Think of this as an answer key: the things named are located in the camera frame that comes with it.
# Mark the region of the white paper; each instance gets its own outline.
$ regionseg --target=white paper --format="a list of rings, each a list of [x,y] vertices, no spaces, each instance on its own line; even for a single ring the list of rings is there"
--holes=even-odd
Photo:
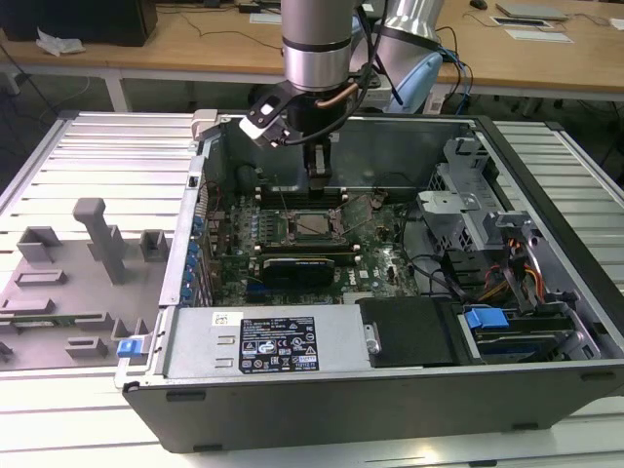
[[[60,57],[60,54],[78,54],[86,50],[80,39],[60,39],[46,34],[39,28],[37,28],[37,32],[39,33],[39,39],[36,41],[37,46],[53,56]]]
[[[523,31],[517,29],[505,29],[505,31],[507,31],[507,34],[511,37],[519,41],[574,43],[574,41],[561,32]]]
[[[618,31],[624,31],[624,19],[611,18],[611,24]]]
[[[250,22],[257,22],[260,24],[282,24],[282,15],[273,13],[252,13],[250,15]]]

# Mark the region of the table leg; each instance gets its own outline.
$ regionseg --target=table leg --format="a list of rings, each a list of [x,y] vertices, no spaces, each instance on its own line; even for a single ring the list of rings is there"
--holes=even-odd
[[[542,97],[530,97],[525,104],[525,108],[523,109],[523,117],[530,117],[537,110],[537,107],[543,102]]]
[[[184,89],[186,90],[186,96],[188,99],[188,111],[195,112],[197,110],[197,93],[195,91],[195,82],[185,81]]]
[[[108,95],[110,101],[113,104],[113,110],[115,112],[132,112],[132,107],[126,94],[124,93],[124,84],[121,78],[106,77],[106,88],[108,89]]]
[[[10,96],[17,96],[20,93],[20,85],[12,72],[0,73],[0,89],[7,90]]]
[[[440,114],[440,112],[442,112],[442,104],[444,104],[446,97],[447,91],[437,85],[434,85],[429,92],[427,100],[425,100],[425,107],[422,109],[422,113],[428,115]]]

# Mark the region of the motherboard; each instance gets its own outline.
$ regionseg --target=motherboard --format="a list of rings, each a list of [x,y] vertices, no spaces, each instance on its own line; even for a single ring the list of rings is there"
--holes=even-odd
[[[302,208],[288,193],[275,203],[242,196],[209,213],[215,221],[205,247],[214,305],[348,304],[418,295],[402,247],[406,204],[386,203],[386,195],[344,193],[334,208],[327,208],[332,202]]]

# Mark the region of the computer case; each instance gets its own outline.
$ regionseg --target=computer case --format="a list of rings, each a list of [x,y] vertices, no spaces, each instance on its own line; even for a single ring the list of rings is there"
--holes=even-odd
[[[3,0],[0,21],[11,41],[37,39],[37,27],[60,38],[142,46],[158,18],[152,0]]]

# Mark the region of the laptop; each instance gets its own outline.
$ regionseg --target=laptop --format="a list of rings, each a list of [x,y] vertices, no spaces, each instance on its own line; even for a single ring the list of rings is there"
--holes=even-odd
[[[498,10],[510,18],[529,18],[532,20],[565,21],[568,17],[552,7],[527,5],[522,3],[496,3]]]

